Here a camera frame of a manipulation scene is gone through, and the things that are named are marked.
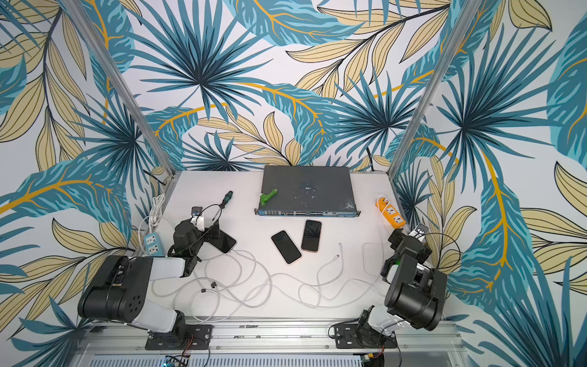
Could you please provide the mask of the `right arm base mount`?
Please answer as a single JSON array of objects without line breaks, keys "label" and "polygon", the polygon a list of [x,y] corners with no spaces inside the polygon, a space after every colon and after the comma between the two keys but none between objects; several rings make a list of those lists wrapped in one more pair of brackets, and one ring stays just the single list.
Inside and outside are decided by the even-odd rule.
[{"label": "right arm base mount", "polygon": [[376,332],[368,324],[358,321],[348,321],[333,324],[327,335],[333,339],[338,350],[375,350],[396,349],[397,340],[394,335],[385,336]]}]

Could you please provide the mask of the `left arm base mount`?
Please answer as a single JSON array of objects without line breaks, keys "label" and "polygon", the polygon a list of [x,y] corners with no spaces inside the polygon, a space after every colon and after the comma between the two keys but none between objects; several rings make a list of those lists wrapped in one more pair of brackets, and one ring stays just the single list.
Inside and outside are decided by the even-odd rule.
[{"label": "left arm base mount", "polygon": [[145,344],[146,350],[196,350],[203,351],[209,348],[213,325],[183,325],[176,327],[169,333],[148,334]]}]

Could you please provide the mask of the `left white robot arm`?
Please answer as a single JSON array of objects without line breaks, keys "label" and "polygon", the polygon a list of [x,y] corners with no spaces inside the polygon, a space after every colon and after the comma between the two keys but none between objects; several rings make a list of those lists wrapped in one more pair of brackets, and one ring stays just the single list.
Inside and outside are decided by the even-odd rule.
[{"label": "left white robot arm", "polygon": [[158,280],[191,275],[211,230],[200,226],[197,220],[184,220],[175,227],[174,245],[168,256],[110,255],[83,292],[77,306],[79,316],[183,338],[184,314],[148,300],[148,287]]}]

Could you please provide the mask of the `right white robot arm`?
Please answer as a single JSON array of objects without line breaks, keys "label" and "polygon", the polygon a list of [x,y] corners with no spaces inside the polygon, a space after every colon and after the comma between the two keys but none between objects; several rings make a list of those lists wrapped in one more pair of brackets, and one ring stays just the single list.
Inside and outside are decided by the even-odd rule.
[{"label": "right white robot arm", "polygon": [[394,254],[385,260],[380,276],[389,284],[382,306],[362,312],[357,340],[364,347],[382,347],[402,327],[432,331],[443,316],[448,276],[425,261],[432,255],[426,243],[428,228],[420,224],[409,234],[396,229],[389,237]]}]

